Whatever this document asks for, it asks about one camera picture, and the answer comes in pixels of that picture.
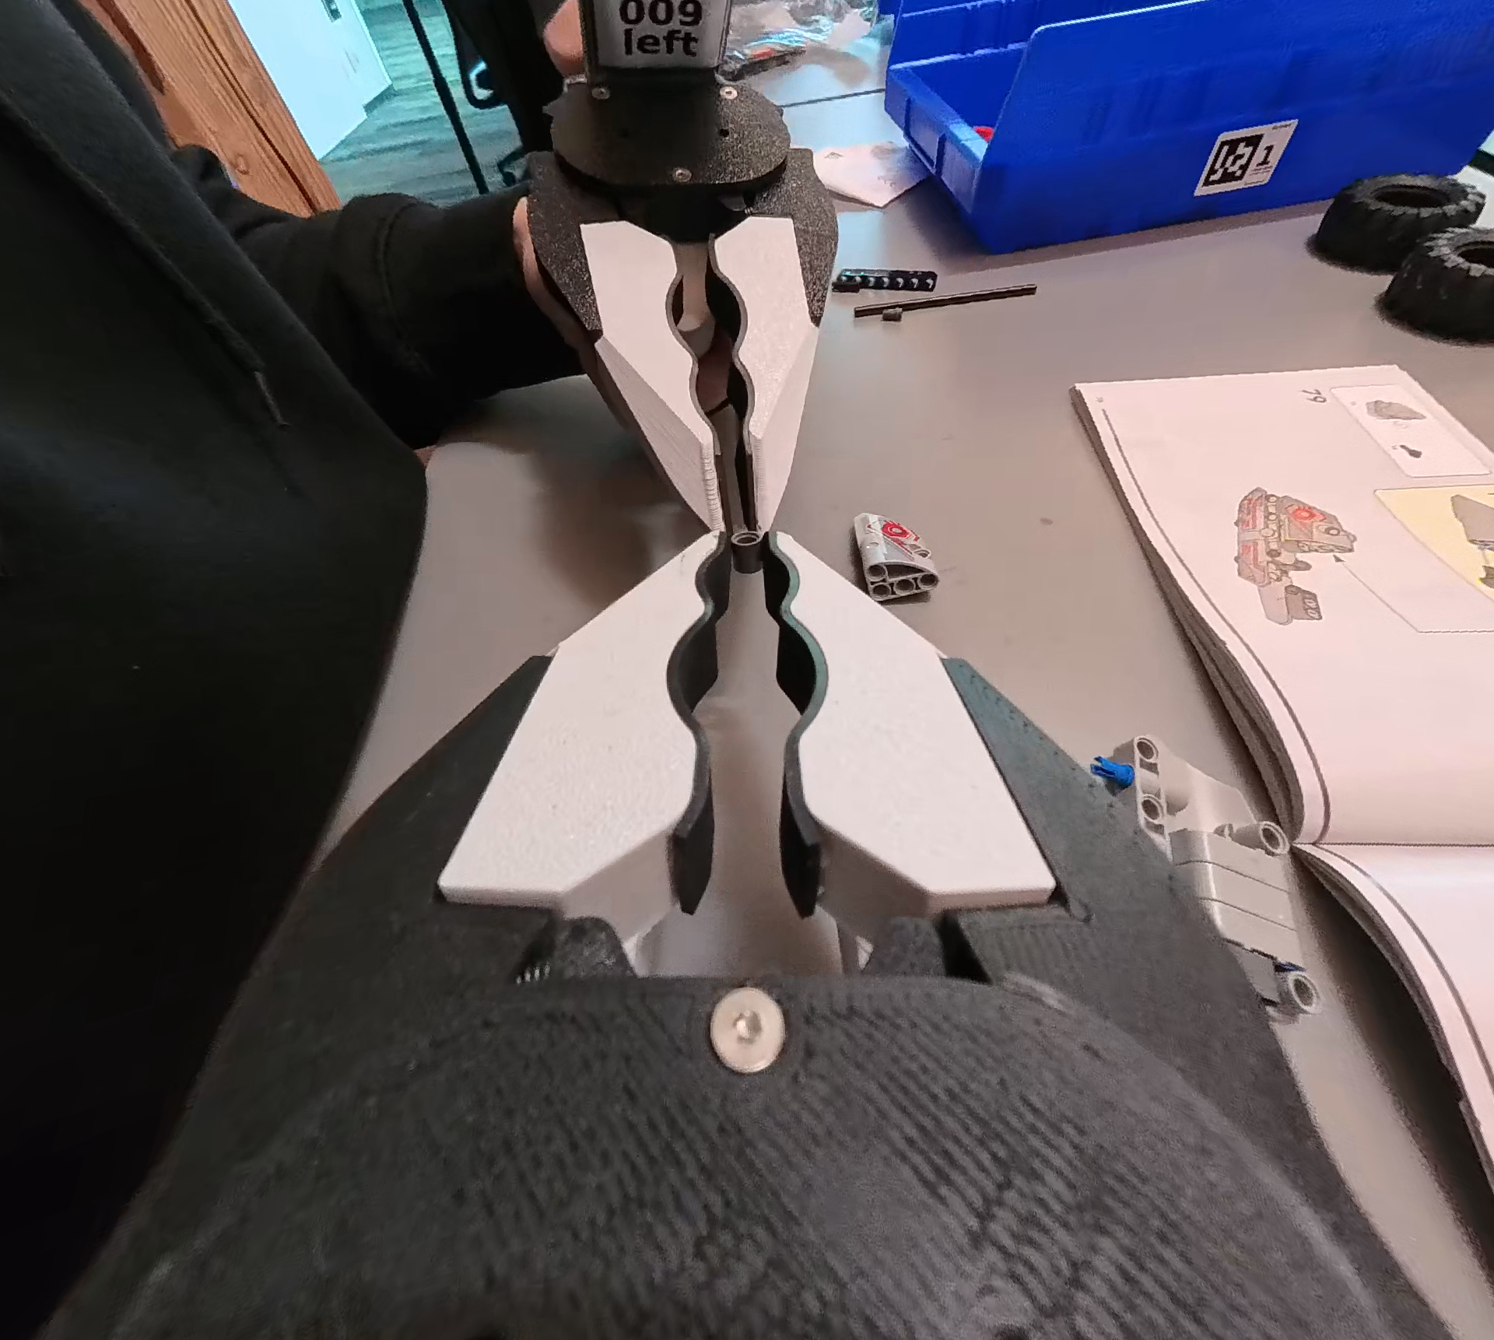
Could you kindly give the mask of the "open instruction booklet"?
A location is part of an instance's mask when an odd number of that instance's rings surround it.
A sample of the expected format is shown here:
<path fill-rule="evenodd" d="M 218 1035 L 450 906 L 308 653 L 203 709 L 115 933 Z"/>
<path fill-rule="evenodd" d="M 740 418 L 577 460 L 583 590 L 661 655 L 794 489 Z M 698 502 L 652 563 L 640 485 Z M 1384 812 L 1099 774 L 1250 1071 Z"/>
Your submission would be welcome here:
<path fill-rule="evenodd" d="M 1294 851 L 1492 1173 L 1492 452 L 1392 364 L 1074 387 Z"/>

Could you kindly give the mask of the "grey panel with red print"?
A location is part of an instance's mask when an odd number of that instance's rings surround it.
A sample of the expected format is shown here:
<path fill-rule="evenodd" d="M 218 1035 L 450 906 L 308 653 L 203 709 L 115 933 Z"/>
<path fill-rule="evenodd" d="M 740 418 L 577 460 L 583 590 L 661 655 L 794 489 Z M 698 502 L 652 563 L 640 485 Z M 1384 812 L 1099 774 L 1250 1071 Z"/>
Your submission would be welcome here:
<path fill-rule="evenodd" d="M 853 544 L 872 602 L 909 600 L 939 584 L 936 561 L 924 540 L 893 517 L 874 512 L 857 513 Z"/>

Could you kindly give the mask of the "blue storage bin with label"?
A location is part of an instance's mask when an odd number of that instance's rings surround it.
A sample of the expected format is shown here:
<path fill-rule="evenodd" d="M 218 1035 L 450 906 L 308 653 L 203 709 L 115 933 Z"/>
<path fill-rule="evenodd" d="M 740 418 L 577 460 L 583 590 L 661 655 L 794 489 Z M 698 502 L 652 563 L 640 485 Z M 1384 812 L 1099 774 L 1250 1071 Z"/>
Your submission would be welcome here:
<path fill-rule="evenodd" d="M 903 0 L 886 111 L 991 253 L 1294 207 L 1469 161 L 1492 0 Z"/>

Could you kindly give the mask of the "person's left hand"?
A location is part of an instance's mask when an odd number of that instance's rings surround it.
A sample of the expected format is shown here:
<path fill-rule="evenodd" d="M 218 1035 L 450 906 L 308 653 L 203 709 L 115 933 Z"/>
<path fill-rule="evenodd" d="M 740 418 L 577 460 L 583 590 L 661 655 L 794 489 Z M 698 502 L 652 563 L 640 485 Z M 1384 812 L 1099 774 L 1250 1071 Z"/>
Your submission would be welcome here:
<path fill-rule="evenodd" d="M 563 0 L 550 13 L 542 26 L 540 38 L 544 51 L 556 71 L 562 76 L 577 76 L 585 69 L 586 61 L 579 0 Z M 539 354 L 548 356 L 550 364 L 556 364 L 558 349 L 563 345 L 573 354 L 573 362 L 585 370 L 590 383 L 604 396 L 611 414 L 638 439 L 646 462 L 656 471 L 659 471 L 659 479 L 669 483 L 669 475 L 663 469 L 659 454 L 644 439 L 640 421 L 632 416 L 625 398 L 619 395 L 617 383 L 602 368 L 594 349 L 596 337 L 581 326 L 577 316 L 569 310 L 565 297 L 554 291 L 546 274 L 539 266 L 533 247 L 527 199 L 519 199 L 512 212 L 512 243 L 516 249 L 525 295 L 533 308 L 544 318 L 544 327 L 540 327 L 539 333 L 550 339 L 550 343 L 542 343 Z"/>

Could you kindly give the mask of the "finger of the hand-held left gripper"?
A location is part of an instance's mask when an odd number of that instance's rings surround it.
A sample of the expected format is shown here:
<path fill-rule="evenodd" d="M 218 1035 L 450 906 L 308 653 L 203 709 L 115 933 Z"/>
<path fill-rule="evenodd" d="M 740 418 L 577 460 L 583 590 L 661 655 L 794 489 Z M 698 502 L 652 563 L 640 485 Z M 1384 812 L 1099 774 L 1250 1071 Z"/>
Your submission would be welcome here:
<path fill-rule="evenodd" d="M 726 402 L 736 418 L 726 462 L 738 494 L 734 527 L 767 531 L 794 469 L 819 337 L 794 220 L 749 216 L 715 237 L 709 280 L 734 322 L 726 366 Z"/>
<path fill-rule="evenodd" d="M 734 306 L 715 295 L 709 241 L 625 220 L 581 228 L 598 306 L 594 377 L 703 527 L 748 527 L 732 402 Z"/>

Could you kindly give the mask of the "black toy tyre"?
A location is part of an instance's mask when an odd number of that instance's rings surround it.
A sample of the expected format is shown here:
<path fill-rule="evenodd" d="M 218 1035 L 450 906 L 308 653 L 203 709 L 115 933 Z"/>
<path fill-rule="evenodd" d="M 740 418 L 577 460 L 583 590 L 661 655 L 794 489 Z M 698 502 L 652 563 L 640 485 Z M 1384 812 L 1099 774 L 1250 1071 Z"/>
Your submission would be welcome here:
<path fill-rule="evenodd" d="M 1419 335 L 1492 343 L 1492 230 L 1457 228 L 1421 239 L 1394 272 L 1380 308 Z"/>
<path fill-rule="evenodd" d="M 1309 245 L 1336 266 L 1390 274 L 1428 235 L 1474 226 L 1484 203 L 1482 189 L 1451 176 L 1359 178 L 1334 193 Z"/>

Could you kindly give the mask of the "wooden door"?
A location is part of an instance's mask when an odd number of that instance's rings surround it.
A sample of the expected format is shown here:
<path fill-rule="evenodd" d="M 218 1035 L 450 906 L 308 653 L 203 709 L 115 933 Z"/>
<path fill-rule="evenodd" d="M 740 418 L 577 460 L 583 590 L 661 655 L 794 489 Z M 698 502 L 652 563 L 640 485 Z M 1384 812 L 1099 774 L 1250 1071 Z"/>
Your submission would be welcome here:
<path fill-rule="evenodd" d="M 272 207 L 339 207 L 228 0 L 82 2 L 130 51 L 178 142 L 212 149 L 243 191 Z"/>

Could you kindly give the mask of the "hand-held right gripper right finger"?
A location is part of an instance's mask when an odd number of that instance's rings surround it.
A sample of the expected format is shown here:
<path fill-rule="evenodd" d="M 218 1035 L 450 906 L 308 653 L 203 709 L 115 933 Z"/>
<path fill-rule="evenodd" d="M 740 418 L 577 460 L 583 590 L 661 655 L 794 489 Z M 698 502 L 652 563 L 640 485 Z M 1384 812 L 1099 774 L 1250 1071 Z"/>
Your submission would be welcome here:
<path fill-rule="evenodd" d="M 893 918 L 1052 901 L 1056 880 L 949 661 L 790 535 L 763 544 L 782 757 L 780 866 L 859 968 Z"/>

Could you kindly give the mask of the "torn white paper packet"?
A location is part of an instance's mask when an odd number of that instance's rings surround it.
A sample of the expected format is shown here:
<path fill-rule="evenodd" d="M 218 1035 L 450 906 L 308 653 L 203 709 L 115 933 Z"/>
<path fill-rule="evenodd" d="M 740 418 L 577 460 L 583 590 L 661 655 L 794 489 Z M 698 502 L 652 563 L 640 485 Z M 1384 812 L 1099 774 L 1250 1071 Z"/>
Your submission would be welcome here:
<path fill-rule="evenodd" d="M 901 138 L 813 151 L 813 170 L 838 199 L 882 209 L 928 176 L 924 161 Z"/>

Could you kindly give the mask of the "black axle rod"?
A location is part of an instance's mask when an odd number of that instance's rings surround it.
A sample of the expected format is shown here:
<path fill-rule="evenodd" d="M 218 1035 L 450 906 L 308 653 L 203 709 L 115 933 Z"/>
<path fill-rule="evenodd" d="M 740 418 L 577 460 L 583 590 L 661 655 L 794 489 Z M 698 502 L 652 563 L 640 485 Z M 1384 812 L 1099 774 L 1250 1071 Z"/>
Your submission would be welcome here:
<path fill-rule="evenodd" d="M 874 303 L 853 308 L 855 320 L 876 318 L 878 322 L 901 322 L 911 314 L 947 308 L 974 306 L 995 301 L 1016 301 L 1035 295 L 1035 283 L 983 287 L 964 293 L 886 293 Z"/>

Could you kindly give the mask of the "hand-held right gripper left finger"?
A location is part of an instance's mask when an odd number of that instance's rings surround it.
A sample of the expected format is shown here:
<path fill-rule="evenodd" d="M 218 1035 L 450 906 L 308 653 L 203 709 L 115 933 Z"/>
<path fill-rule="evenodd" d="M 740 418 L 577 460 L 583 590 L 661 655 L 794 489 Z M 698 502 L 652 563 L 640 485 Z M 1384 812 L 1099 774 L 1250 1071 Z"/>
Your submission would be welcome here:
<path fill-rule="evenodd" d="M 713 860 L 715 533 L 562 640 L 439 874 L 445 901 L 598 918 L 638 972 Z"/>

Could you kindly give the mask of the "grey toy brick assembly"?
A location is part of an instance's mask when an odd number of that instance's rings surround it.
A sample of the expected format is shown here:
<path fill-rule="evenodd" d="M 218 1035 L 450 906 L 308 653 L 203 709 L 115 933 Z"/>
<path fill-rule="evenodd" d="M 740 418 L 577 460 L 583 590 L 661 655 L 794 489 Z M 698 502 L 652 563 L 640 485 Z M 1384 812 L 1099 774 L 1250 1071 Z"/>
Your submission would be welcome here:
<path fill-rule="evenodd" d="M 1260 1002 L 1281 1018 L 1315 1014 L 1317 983 L 1300 964 L 1288 889 L 1290 845 L 1246 797 L 1150 734 L 1091 761 L 1125 797 L 1143 832 L 1225 939 Z"/>

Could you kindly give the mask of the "grey desk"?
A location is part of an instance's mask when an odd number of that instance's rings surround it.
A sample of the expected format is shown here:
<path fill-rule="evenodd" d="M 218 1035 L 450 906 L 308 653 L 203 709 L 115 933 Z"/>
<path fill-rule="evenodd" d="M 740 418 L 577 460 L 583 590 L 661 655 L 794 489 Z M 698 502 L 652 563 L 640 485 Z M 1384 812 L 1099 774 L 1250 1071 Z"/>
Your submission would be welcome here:
<path fill-rule="evenodd" d="M 1035 285 L 888 324 L 826 308 L 778 527 L 843 577 L 849 525 L 912 525 L 943 579 L 901 617 L 1076 761 L 1150 734 L 1265 809 L 1074 412 L 1091 379 L 1394 362 L 1490 442 L 1490 352 L 1425 341 L 1367 274 L 1306 249 L 1315 209 L 987 255 L 943 191 L 842 207 L 843 266 L 949 291 Z M 487 400 L 435 450 L 414 590 L 326 847 L 516 665 L 679 552 L 696 521 L 590 383 Z M 1304 864 L 1294 914 L 1317 1014 L 1279 1043 L 1365 1215 L 1455 1336 L 1490 1336 L 1490 1188 L 1436 1048 L 1371 939 Z"/>

